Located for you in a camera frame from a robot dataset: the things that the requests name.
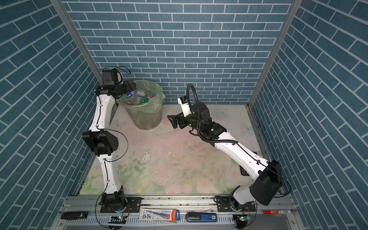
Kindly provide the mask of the blue label water bottle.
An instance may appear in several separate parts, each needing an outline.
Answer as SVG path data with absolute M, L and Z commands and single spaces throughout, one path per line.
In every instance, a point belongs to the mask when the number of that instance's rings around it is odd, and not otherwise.
M 135 91 L 131 91 L 129 93 L 124 94 L 125 98 L 126 98 L 126 104 L 128 105 L 135 105 L 138 96 L 136 95 Z

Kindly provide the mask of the small blue label bottle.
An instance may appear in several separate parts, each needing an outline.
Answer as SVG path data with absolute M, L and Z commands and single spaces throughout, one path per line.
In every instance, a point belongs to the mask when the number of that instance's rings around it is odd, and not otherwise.
M 137 95 L 137 97 L 142 98 L 142 97 L 146 96 L 146 92 L 144 90 L 137 90 L 136 95 Z

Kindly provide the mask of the green plastic bottle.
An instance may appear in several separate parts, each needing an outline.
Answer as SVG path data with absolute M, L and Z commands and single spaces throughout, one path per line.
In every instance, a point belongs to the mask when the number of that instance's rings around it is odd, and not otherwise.
M 149 101 L 149 98 L 143 98 L 143 99 L 141 99 L 140 104 L 145 104 L 148 101 Z

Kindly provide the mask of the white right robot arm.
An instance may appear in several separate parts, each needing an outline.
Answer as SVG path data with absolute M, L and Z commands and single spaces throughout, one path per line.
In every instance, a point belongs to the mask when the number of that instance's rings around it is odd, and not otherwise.
M 252 178 L 251 185 L 239 186 L 231 193 L 232 206 L 236 208 L 251 201 L 264 206 L 269 205 L 284 182 L 281 164 L 276 160 L 269 161 L 250 151 L 225 127 L 214 122 L 207 106 L 199 101 L 192 84 L 187 86 L 185 96 L 178 98 L 178 103 L 182 113 L 168 116 L 172 127 L 181 129 L 191 127 L 190 133 L 195 130 L 195 136 L 226 153 Z

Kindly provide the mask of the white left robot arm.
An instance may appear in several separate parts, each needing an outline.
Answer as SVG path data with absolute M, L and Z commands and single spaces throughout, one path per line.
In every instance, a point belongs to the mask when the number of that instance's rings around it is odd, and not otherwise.
M 118 178 L 115 151 L 118 149 L 118 138 L 110 129 L 111 121 L 118 107 L 117 99 L 124 94 L 136 90 L 132 80 L 123 80 L 121 71 L 130 74 L 126 67 L 110 66 L 102 70 L 102 85 L 95 90 L 96 109 L 88 131 L 82 138 L 97 156 L 103 173 L 104 191 L 101 205 L 111 212 L 122 212 L 127 206 L 122 184 Z

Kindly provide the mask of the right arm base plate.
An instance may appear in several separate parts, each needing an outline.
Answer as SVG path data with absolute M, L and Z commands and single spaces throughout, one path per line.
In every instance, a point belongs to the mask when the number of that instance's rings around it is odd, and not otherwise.
M 240 204 L 230 196 L 216 195 L 214 201 L 217 205 L 218 212 L 255 212 L 256 207 L 253 201 Z

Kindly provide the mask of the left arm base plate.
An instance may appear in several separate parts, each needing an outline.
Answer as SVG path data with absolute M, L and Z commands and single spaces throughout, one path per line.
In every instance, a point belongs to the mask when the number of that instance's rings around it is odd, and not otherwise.
M 126 197 L 123 203 L 98 203 L 101 206 L 101 213 L 139 213 L 142 197 Z

